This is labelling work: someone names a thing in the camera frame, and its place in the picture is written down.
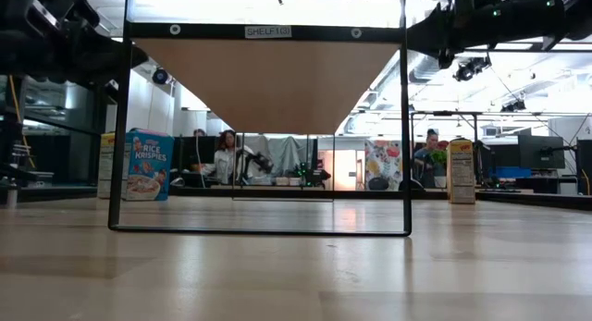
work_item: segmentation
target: metal shelf frame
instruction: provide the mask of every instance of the metal shelf frame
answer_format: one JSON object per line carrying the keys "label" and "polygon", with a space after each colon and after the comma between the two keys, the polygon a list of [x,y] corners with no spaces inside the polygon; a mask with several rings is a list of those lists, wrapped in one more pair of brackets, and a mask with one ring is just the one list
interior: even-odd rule
{"label": "metal shelf frame", "polygon": [[[132,38],[168,38],[168,39],[218,39],[218,40],[249,40],[245,38],[246,28],[265,25],[237,24],[173,24],[133,22],[135,0],[125,0],[123,26],[124,63],[122,64],[118,82],[118,107],[116,119],[116,138],[113,157],[113,173],[111,178],[111,195],[109,199],[109,229],[126,232],[153,233],[194,233],[194,234],[237,234],[237,235],[291,235],[291,236],[341,236],[341,237],[408,237],[412,233],[412,191],[411,191],[411,157],[403,156],[403,180],[405,189],[402,192],[403,231],[391,232],[345,232],[345,231],[308,231],[308,230],[231,230],[204,228],[163,228],[138,227],[119,224],[121,206],[122,174],[124,162],[124,146],[128,115],[130,91],[130,70],[132,54]],[[398,29],[332,27],[332,26],[289,26],[290,37],[256,40],[291,40],[308,42],[357,42],[357,43],[397,43],[401,45],[401,124],[402,153],[411,153],[409,94],[407,78],[407,21],[405,17],[406,0],[401,1],[401,27]]]}

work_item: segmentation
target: wooden floor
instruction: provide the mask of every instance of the wooden floor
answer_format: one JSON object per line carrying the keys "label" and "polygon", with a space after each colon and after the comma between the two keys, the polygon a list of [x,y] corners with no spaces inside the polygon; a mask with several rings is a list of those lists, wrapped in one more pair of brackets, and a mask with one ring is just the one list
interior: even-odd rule
{"label": "wooden floor", "polygon": [[[592,216],[413,202],[410,239],[115,233],[106,203],[0,210],[0,320],[590,320]],[[122,221],[401,229],[398,202],[173,198]]]}

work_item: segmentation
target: green plant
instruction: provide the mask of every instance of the green plant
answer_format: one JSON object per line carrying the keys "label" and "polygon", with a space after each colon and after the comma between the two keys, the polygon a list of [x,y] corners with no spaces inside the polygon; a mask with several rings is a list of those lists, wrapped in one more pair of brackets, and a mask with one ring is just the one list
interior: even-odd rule
{"label": "green plant", "polygon": [[446,153],[446,151],[434,150],[431,156],[435,164],[440,164],[443,167],[446,166],[446,160],[448,158],[448,154]]}

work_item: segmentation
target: woman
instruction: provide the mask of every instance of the woman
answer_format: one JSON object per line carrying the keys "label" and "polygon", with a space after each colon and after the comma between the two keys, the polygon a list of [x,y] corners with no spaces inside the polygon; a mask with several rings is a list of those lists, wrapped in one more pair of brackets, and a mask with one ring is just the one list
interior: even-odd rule
{"label": "woman", "polygon": [[[236,132],[234,130],[226,130],[220,134],[218,139],[218,146],[214,154],[214,163],[207,164],[202,168],[202,175],[210,175],[216,173],[216,178],[222,184],[231,184],[232,177],[234,177],[235,164],[237,157],[240,159],[236,176],[242,172],[242,164],[244,163],[244,155],[237,155],[237,152],[242,150],[241,144],[237,142]],[[253,151],[244,146],[244,151],[252,154]]]}
{"label": "woman", "polygon": [[414,155],[416,163],[415,177],[421,182],[424,188],[436,188],[436,181],[434,179],[434,171],[443,169],[439,164],[432,160],[432,152],[438,148],[438,134],[430,129],[427,130],[427,137],[425,139],[425,147],[418,150]]}

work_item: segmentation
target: man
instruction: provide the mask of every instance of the man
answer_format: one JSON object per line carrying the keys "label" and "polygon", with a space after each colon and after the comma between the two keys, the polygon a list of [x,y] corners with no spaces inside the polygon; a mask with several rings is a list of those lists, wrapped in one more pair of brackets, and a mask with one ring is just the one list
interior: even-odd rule
{"label": "man", "polygon": [[205,136],[205,131],[202,129],[197,129],[193,131],[193,137],[203,137]]}
{"label": "man", "polygon": [[425,147],[413,155],[415,162],[414,175],[421,182],[424,188],[436,188],[434,172],[442,172],[444,167],[435,163],[431,155],[438,148],[438,134],[433,130],[427,130]]}

